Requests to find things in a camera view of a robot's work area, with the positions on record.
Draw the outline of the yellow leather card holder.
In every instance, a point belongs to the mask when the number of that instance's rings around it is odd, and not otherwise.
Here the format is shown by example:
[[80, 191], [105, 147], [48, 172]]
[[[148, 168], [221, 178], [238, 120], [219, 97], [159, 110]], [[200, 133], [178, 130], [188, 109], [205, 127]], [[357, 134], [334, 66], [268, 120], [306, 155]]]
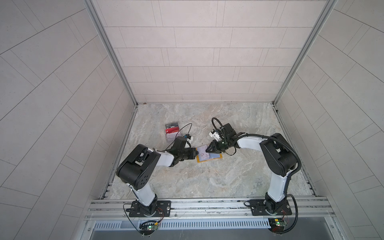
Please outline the yellow leather card holder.
[[197, 147], [197, 151], [199, 152], [199, 154], [197, 155], [198, 163], [223, 158], [222, 154], [207, 153], [206, 152], [207, 148], [208, 148], [208, 145]]

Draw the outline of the white floral VIP card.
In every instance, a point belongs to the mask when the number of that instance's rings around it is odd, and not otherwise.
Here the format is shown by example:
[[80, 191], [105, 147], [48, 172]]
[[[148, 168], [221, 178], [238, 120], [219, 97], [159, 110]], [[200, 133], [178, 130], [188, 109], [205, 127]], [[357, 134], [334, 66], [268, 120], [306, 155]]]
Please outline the white floral VIP card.
[[211, 158], [209, 153], [206, 153], [207, 145], [203, 145], [200, 147], [197, 147], [197, 151], [199, 152], [199, 155], [197, 157], [198, 162], [204, 162]]

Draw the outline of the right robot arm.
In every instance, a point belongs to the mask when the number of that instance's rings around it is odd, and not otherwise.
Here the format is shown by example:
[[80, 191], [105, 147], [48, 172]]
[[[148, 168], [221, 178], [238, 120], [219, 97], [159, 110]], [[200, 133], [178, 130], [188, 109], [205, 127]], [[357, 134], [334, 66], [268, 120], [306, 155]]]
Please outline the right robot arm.
[[271, 170], [271, 182], [262, 206], [270, 215], [277, 214], [287, 202], [288, 186], [292, 175], [302, 166], [298, 154], [279, 133], [271, 136], [236, 133], [230, 124], [214, 128], [210, 133], [213, 141], [206, 149], [207, 153], [221, 154], [235, 149], [252, 149], [264, 154]]

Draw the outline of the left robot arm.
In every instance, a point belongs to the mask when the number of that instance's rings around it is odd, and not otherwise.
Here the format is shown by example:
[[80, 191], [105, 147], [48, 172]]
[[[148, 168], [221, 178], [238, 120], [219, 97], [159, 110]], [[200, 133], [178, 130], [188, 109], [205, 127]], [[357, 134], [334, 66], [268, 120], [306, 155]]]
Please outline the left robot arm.
[[116, 171], [144, 207], [151, 206], [157, 199], [152, 191], [149, 180], [156, 167], [174, 167], [184, 160], [194, 160], [199, 152], [191, 147], [193, 137], [184, 135], [176, 137], [170, 150], [157, 151], [145, 145], [137, 145], [124, 159]]

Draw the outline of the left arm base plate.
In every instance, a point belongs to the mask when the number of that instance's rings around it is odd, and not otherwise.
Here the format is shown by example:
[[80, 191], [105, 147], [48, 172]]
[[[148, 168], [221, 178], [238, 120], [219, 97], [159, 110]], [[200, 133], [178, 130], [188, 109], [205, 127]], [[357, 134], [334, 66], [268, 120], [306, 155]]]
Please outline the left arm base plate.
[[171, 201], [156, 201], [149, 206], [144, 206], [138, 201], [134, 201], [126, 211], [129, 212], [130, 218], [169, 217], [171, 203]]

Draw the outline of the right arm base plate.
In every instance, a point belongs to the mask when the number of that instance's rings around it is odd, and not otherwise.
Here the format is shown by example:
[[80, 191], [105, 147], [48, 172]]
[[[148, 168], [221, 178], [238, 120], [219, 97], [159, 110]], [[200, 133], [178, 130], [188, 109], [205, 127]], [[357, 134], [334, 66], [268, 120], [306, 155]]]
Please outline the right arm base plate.
[[273, 200], [248, 200], [244, 205], [251, 209], [253, 216], [282, 216], [292, 215], [292, 209], [287, 199], [275, 203]]

